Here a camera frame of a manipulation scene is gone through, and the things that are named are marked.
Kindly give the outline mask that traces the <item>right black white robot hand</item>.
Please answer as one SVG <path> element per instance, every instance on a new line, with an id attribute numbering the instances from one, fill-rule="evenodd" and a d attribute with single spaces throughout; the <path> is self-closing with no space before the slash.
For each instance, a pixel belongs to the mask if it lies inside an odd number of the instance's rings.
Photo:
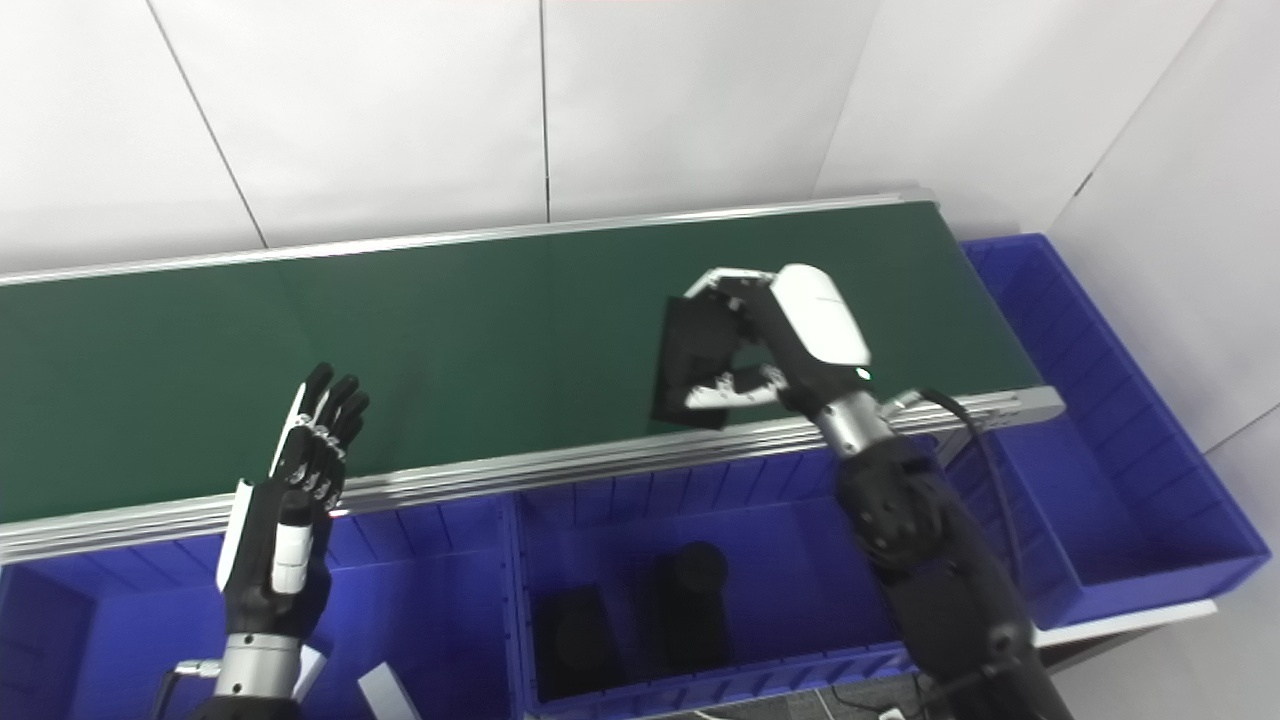
<path id="1" fill-rule="evenodd" d="M 822 269 L 713 268 L 676 299 L 666 402 L 719 428 L 728 410 L 781 404 L 809 420 L 864 389 L 870 348 Z"/>

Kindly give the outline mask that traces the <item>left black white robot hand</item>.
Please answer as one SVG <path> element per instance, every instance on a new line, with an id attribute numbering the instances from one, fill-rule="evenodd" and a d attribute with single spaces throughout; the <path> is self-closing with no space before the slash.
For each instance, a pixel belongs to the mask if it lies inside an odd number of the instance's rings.
<path id="1" fill-rule="evenodd" d="M 314 633 L 332 589 L 332 514 L 369 405 L 358 378 L 329 363 L 300 383 L 266 477 L 238 484 L 228 518 L 216 571 L 228 635 Z"/>

